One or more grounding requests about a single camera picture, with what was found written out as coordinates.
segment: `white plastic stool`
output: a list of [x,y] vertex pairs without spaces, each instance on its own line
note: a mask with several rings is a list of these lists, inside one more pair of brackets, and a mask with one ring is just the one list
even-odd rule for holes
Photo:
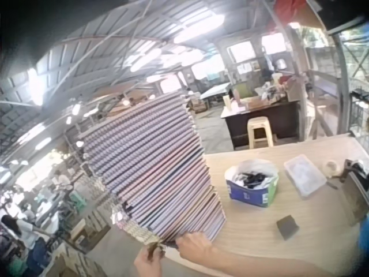
[[[259,128],[264,128],[266,138],[261,138],[259,140],[256,140],[254,136],[254,129],[259,129]],[[249,149],[254,149],[255,141],[261,141],[261,140],[267,140],[268,147],[274,146],[272,130],[270,128],[269,120],[267,117],[255,117],[255,118],[250,119],[247,123],[247,132],[248,132]]]

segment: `floor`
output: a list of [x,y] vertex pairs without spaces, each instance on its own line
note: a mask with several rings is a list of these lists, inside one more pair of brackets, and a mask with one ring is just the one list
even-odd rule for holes
[[[233,151],[231,139],[225,121],[220,118],[223,105],[212,107],[210,110],[195,115],[195,124],[201,137],[206,154]],[[295,139],[278,140],[276,145],[294,143]],[[117,227],[112,229],[88,253],[88,257],[99,263],[109,277],[138,276],[133,261],[142,245]],[[163,277],[201,277],[207,276],[193,271],[171,260],[163,260]]]

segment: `desk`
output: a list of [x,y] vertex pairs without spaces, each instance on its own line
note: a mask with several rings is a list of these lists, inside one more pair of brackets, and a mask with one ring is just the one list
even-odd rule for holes
[[[248,145],[247,123],[255,117],[267,117],[270,122],[272,133],[278,139],[297,137],[299,134],[298,101],[278,102],[270,106],[256,108],[254,110],[233,113],[226,107],[221,114],[225,119],[231,136],[233,148]],[[265,137],[263,129],[255,130],[255,139]]]
[[[319,169],[329,159],[339,164],[346,158],[369,163],[369,156],[361,145],[346,134],[271,148],[205,155],[212,185],[219,193],[227,218],[214,244],[241,255],[301,259],[342,276],[357,257],[359,225],[349,225],[341,190],[324,186],[307,200],[300,198],[283,166],[300,154],[305,154]],[[255,158],[273,162],[280,171],[276,197],[269,208],[231,200],[228,195],[224,180],[226,169]],[[284,241],[276,221],[287,215],[295,218],[300,230]],[[166,251],[166,257],[180,264],[212,276],[226,276],[180,258],[174,249]]]
[[229,91],[229,86],[231,85],[231,83],[224,83],[221,85],[216,85],[215,87],[212,87],[211,89],[209,89],[208,91],[204,92],[201,96],[200,99],[205,99],[211,96],[216,96],[216,95],[221,95],[221,94],[226,94]]

